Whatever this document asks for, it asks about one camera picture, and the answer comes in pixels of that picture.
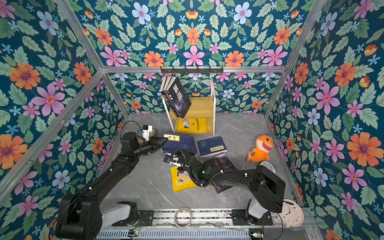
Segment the blue yijing book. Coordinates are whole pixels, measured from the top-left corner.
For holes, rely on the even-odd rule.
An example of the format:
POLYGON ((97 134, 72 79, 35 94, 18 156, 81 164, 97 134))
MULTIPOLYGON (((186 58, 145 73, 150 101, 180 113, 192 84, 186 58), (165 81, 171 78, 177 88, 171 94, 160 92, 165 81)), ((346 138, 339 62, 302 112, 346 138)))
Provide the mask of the blue yijing book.
POLYGON ((162 146, 162 153, 171 154, 175 149, 181 149, 194 154, 198 153, 193 136, 174 133, 164 133, 163 136, 169 140, 162 146))

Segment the navy book small label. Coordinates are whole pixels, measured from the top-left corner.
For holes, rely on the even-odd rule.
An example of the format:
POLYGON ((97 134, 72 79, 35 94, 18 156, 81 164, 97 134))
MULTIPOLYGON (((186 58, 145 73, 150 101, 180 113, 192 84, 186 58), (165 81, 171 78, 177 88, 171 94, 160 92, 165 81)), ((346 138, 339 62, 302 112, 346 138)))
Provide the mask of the navy book small label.
POLYGON ((221 136, 197 141, 202 158, 215 157, 228 151, 221 136))

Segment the black wolf cover book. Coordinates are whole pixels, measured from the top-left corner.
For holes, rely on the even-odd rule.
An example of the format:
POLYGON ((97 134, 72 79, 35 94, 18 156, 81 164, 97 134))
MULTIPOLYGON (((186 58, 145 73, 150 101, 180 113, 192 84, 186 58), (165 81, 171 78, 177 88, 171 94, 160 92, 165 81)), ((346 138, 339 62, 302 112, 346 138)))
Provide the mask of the black wolf cover book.
POLYGON ((176 93, 177 106, 180 108, 182 112, 181 118, 184 118, 187 115, 187 112, 190 109, 192 103, 180 79, 177 77, 176 77, 176 80, 174 81, 174 85, 172 86, 172 90, 175 91, 176 93))

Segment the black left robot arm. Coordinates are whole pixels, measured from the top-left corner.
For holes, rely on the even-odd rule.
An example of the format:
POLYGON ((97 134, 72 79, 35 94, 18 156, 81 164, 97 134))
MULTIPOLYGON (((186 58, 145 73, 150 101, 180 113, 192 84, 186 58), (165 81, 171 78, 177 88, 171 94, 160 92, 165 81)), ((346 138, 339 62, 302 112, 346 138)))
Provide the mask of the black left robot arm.
POLYGON ((62 198, 55 229, 57 238, 93 240, 102 228, 128 219, 130 205, 124 205, 122 210, 115 208, 114 212, 118 215, 107 218, 103 216, 100 204, 115 185, 133 171, 141 156, 155 153, 168 141, 168 138, 156 136, 142 143, 140 139, 134 132, 125 133, 121 139, 121 152, 110 167, 77 194, 62 198))

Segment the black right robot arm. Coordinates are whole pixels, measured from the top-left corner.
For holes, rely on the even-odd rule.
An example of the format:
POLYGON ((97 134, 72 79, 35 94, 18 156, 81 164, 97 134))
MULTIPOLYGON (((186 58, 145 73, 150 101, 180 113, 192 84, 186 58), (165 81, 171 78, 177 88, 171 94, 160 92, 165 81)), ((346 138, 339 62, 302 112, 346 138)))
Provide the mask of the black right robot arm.
POLYGON ((198 161, 194 153, 180 149, 174 150, 167 162, 176 165, 179 171, 186 171, 198 187, 223 185, 250 191, 255 203, 249 205, 248 214, 253 218, 260 219, 266 212, 280 214, 283 211, 286 183, 264 166, 250 170, 212 167, 198 161))

